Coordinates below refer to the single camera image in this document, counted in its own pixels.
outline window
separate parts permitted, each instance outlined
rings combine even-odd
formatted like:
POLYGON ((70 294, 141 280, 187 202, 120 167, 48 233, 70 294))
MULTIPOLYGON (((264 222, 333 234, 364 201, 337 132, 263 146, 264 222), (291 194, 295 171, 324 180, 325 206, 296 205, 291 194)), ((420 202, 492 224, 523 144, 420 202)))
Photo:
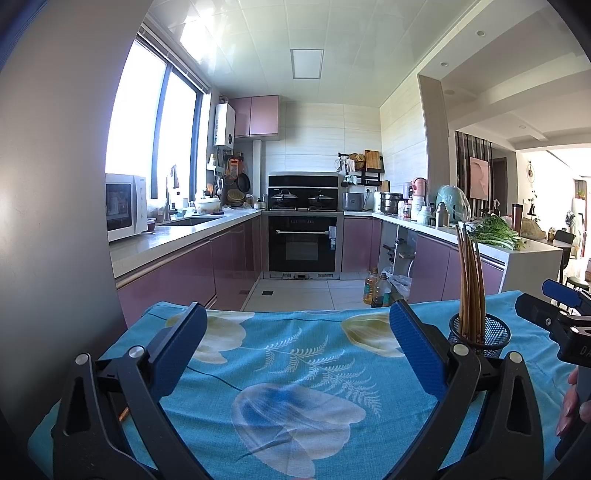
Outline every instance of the window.
POLYGON ((107 143, 105 171, 146 178, 148 210, 194 200, 202 94, 171 63, 134 41, 119 82, 107 143), (174 195, 170 178, 176 165, 174 195))

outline white microwave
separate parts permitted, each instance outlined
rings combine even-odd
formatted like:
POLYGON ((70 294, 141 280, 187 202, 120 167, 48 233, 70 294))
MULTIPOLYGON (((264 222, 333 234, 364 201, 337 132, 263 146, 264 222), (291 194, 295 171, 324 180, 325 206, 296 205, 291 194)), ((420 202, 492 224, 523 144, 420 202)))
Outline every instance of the white microwave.
POLYGON ((109 242, 138 235, 148 229, 146 179, 107 173, 105 197, 109 242))

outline cutting board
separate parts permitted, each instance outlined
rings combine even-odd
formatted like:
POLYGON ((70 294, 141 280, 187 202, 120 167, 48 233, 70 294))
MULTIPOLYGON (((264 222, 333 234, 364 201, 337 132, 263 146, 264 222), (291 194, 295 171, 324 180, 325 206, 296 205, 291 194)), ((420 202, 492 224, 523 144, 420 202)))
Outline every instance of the cutting board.
POLYGON ((382 162, 379 159, 379 152, 377 150, 365 151, 365 168, 382 170, 382 162))

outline basket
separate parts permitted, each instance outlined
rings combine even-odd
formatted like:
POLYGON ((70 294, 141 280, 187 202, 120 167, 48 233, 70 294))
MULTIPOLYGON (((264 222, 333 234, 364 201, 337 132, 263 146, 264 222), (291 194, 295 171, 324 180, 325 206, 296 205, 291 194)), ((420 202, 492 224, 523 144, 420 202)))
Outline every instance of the basket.
POLYGON ((486 314, 485 340, 484 344, 470 342, 462 337, 458 331, 460 314, 456 313, 449 320, 450 334, 447 338, 452 345, 462 343, 470 347, 477 355, 484 355, 488 358, 499 358, 501 351, 511 340, 511 331, 501 319, 493 315, 486 314))

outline recessed light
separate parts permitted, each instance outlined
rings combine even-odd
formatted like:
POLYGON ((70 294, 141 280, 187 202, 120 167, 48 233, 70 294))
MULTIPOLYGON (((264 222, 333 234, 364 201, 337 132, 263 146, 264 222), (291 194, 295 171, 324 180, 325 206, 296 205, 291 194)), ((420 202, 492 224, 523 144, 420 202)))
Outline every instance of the recessed light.
POLYGON ((291 68, 294 79, 319 79, 322 72, 324 50, 310 48, 291 49, 291 68))

